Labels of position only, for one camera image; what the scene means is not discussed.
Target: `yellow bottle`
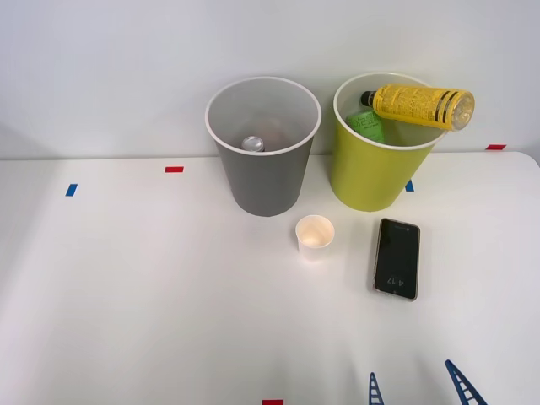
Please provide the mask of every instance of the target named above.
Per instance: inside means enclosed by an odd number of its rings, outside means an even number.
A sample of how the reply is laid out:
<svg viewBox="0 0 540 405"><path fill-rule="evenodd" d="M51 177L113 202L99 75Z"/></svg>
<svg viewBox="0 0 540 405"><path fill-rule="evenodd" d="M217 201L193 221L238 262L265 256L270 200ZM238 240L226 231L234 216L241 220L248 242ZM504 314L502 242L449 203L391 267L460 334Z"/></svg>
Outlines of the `yellow bottle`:
<svg viewBox="0 0 540 405"><path fill-rule="evenodd" d="M474 112L474 97L468 91L403 84L366 91L360 102L372 107L382 118L448 131L463 129Z"/></svg>

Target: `trash bin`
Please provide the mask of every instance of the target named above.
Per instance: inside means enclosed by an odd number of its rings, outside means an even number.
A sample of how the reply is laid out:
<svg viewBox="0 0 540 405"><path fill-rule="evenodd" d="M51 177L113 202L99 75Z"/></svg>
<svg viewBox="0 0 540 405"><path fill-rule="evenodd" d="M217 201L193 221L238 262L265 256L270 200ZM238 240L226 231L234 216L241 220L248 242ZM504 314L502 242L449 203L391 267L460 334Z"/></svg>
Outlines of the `trash bin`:
<svg viewBox="0 0 540 405"><path fill-rule="evenodd" d="M321 106L308 89L285 78L241 80L210 100L205 120L241 208L270 217L296 203L321 124ZM263 141L263 152L240 148L250 136Z"/></svg>
<svg viewBox="0 0 540 405"><path fill-rule="evenodd" d="M386 143L382 144L349 128L345 118L362 109L359 106L362 93L385 84L427 86L416 78L397 73L367 73L345 82L333 101L337 134L332 189L344 204L360 211L378 211L392 205L429 151L446 134L438 128L383 119Z"/></svg>

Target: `smartphone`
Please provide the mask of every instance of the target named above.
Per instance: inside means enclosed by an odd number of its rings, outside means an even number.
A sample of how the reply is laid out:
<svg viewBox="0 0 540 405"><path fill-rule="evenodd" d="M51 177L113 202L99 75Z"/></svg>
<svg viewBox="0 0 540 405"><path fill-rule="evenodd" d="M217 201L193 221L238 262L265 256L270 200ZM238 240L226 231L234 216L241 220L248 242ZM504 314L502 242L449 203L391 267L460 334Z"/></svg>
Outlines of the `smartphone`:
<svg viewBox="0 0 540 405"><path fill-rule="evenodd" d="M414 301L419 286L420 228L384 218L379 228L373 287Z"/></svg>

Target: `blue tape marker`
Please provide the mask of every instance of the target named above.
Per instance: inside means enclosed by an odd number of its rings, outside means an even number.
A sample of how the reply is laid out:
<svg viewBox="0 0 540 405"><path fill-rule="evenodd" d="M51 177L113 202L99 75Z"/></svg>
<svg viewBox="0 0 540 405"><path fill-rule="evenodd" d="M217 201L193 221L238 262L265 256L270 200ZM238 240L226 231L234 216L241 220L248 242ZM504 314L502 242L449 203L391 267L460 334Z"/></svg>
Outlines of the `blue tape marker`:
<svg viewBox="0 0 540 405"><path fill-rule="evenodd" d="M407 185L405 186L405 191L406 192L414 192L414 187L413 187L413 181L412 180L409 180Z"/></svg>
<svg viewBox="0 0 540 405"><path fill-rule="evenodd" d="M66 197L73 197L75 195L75 190L77 190L77 184L70 184L67 188Z"/></svg>

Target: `white wall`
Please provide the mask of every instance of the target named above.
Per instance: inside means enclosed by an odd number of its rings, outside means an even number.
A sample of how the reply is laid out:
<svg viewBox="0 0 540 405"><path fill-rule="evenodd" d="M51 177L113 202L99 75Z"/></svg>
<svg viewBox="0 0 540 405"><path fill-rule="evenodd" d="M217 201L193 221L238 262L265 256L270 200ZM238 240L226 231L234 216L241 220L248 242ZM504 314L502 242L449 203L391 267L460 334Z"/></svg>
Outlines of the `white wall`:
<svg viewBox="0 0 540 405"><path fill-rule="evenodd" d="M540 159L539 14L533 0L2 0L0 157L216 154L204 107L232 80L291 78L328 111L345 79L392 70L475 94L440 150ZM325 119L314 153L332 144Z"/></svg>

